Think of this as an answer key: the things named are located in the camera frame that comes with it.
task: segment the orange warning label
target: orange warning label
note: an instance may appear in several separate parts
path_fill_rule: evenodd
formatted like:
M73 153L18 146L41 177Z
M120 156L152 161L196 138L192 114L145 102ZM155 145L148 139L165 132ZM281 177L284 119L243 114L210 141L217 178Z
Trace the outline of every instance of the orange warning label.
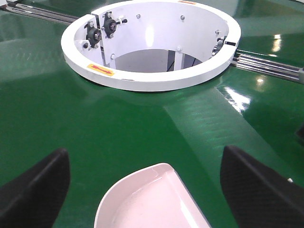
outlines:
M187 4L191 4L191 5L195 5L195 4L196 4L196 2L193 2L193 1L184 1L184 0L180 0L179 2L187 3Z
M97 72L100 72L104 75L108 75L108 76L113 76L114 75L114 72L112 70L109 70L109 69L104 68L102 66L97 66L97 65L94 65L94 64L90 64L87 67L92 69L92 70L95 70Z

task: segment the green conveyor belt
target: green conveyor belt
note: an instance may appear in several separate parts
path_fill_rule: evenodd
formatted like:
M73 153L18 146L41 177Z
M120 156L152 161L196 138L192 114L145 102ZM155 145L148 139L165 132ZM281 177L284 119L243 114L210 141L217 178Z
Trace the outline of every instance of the green conveyor belt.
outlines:
M82 16L113 2L23 3ZM238 49L304 66L304 4L199 2L240 23ZM304 85L229 67L206 83L170 92L98 86L65 63L65 28L0 11L0 185L66 147L72 179L54 228L92 228L116 181L159 162L175 168L213 228L236 228L219 184L227 144L304 187L304 146L295 135L304 123Z

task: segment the aluminum rail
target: aluminum rail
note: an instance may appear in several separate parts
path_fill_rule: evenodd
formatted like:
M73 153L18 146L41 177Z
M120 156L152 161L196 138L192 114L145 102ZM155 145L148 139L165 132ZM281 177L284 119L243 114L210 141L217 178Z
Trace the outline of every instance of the aluminum rail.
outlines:
M50 11L47 9L41 9L37 7L32 7L24 4L16 4L16 5L8 5L3 8L4 11L17 13L33 18L44 19L52 22L62 23L65 25L70 25L72 22L78 19L78 17L74 17L71 15L58 13L54 11Z
M302 74L300 75L299 73L301 71L300 67L240 53L236 53L231 64L232 66L243 70L249 70L256 73L275 76L288 81L303 83Z

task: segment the white plastic part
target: white plastic part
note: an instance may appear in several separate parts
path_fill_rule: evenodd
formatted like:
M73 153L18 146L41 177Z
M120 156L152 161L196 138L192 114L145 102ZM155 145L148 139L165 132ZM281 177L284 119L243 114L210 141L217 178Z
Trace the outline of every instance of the white plastic part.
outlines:
M107 12L112 12L117 22L128 22L117 25L113 38L106 38L105 31L101 31L99 46L104 51L79 47L86 40L85 25L93 21L96 27L96 16L102 27ZM76 20L62 35L61 46L71 68L95 83L132 91L168 91L200 84L223 72L233 58L240 35L240 27L232 17L200 3L133 0L101 7ZM217 39L224 36L225 44L213 57ZM126 59L128 53L149 49L175 51L174 71L142 73L116 69L115 62L120 57ZM183 69L185 54L202 63Z
M160 163L134 172L102 198L94 228L210 228L175 170Z
M299 70L299 82L304 84L304 68Z
M0 0L0 6L5 6L7 5L8 3L6 2L6 0Z

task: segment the screw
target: screw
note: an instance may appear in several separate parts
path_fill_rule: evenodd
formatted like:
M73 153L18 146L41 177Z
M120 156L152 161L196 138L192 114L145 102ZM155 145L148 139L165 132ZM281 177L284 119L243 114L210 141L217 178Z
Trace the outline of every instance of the screw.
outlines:
M109 29L112 32L115 32L116 31L116 22L111 22L111 24L109 25Z
M96 41L99 41L99 40L101 39L101 34L100 34L99 32L98 32L98 33L95 33L94 39L95 39Z

